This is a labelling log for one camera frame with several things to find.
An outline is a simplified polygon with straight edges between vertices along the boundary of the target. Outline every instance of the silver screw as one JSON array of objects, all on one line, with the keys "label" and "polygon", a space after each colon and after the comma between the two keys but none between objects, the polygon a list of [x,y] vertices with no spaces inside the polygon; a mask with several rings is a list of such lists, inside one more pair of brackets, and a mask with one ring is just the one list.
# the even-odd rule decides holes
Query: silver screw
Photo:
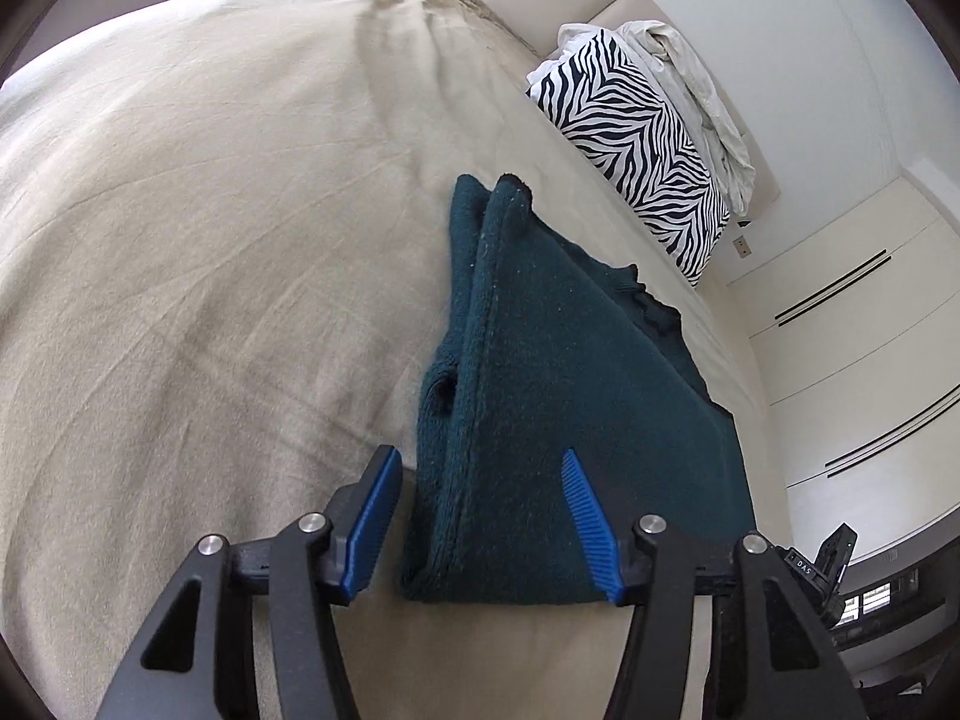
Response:
[{"label": "silver screw", "polygon": [[318,512],[310,512],[310,514],[304,514],[296,525],[298,525],[304,533],[317,533],[317,531],[325,528],[326,517]]},{"label": "silver screw", "polygon": [[216,533],[210,533],[209,536],[204,536],[200,539],[200,543],[197,544],[197,550],[200,552],[200,555],[216,555],[223,548],[224,540],[220,536],[217,536]]},{"label": "silver screw", "polygon": [[767,551],[767,539],[756,533],[747,533],[743,536],[743,548],[751,555],[762,555]]},{"label": "silver screw", "polygon": [[645,514],[640,517],[640,530],[654,536],[666,530],[666,520],[659,514]]}]

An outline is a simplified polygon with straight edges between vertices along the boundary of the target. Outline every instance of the wall socket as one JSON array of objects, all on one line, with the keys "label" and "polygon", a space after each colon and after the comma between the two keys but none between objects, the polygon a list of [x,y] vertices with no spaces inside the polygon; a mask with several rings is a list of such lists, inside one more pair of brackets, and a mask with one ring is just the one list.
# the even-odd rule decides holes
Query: wall socket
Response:
[{"label": "wall socket", "polygon": [[747,239],[742,235],[739,238],[733,239],[733,248],[735,248],[736,253],[740,255],[741,260],[744,257],[749,257],[752,254],[750,251],[750,245],[747,244]]}]

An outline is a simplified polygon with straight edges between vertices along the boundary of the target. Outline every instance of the green sweater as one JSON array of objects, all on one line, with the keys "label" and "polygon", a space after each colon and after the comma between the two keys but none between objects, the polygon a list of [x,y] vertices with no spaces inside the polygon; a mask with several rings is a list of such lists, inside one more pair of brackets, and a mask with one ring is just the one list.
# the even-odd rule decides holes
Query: green sweater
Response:
[{"label": "green sweater", "polygon": [[420,601],[569,604],[590,580],[560,486],[569,447],[672,526],[755,527],[733,418],[680,314],[547,227],[530,191],[457,180],[448,333],[424,376],[400,584]]}]

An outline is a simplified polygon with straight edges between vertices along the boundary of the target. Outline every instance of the mattress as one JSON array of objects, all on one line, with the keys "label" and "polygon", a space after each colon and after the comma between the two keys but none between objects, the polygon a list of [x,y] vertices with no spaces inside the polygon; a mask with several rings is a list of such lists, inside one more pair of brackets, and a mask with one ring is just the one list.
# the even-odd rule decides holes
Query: mattress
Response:
[{"label": "mattress", "polygon": [[[381,442],[415,466],[464,172],[520,176],[546,223],[637,263],[680,310],[736,420],[760,528],[789,539],[722,285],[701,284],[712,310],[525,97],[535,66],[467,1],[177,0],[7,82],[0,630],[61,720],[93,717],[197,538],[272,536]],[[629,610],[404,603],[405,517],[371,591],[337,615],[362,716],[601,716]],[[692,693],[708,624],[699,614]],[[277,717],[258,637],[263,716]]]}]

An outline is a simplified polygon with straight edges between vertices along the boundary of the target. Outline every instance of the zebra print pillowcase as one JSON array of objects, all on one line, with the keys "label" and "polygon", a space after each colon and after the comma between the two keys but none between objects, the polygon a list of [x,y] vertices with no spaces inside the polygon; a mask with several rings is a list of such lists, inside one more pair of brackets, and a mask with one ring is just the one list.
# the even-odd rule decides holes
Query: zebra print pillowcase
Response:
[{"label": "zebra print pillowcase", "polygon": [[597,32],[527,94],[696,286],[730,209],[679,114],[613,34]]}]

